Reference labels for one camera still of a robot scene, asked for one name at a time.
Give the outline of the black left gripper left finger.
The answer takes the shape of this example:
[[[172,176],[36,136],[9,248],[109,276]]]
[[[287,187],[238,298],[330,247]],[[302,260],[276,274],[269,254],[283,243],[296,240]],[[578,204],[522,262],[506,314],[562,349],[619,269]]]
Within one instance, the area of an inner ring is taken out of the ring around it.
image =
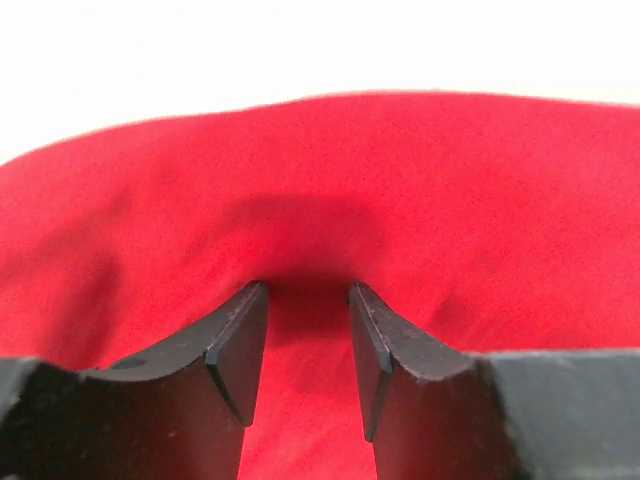
[[[1,362],[5,479],[234,479],[252,424],[268,289],[252,282],[107,369]]]

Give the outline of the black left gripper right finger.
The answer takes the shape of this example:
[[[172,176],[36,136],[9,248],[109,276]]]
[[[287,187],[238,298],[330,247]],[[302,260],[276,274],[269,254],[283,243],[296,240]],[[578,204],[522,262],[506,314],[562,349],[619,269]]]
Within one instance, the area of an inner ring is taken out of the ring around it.
[[[635,479],[635,349],[463,353],[349,290],[364,435],[380,479]]]

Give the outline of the red t shirt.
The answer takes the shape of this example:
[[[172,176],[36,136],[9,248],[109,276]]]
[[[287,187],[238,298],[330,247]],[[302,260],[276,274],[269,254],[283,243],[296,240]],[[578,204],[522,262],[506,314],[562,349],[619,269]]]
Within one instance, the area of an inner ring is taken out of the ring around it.
[[[465,350],[639,343],[639,112],[471,94],[137,123],[1,169],[1,352],[104,367],[270,290],[244,479],[371,479],[347,290]]]

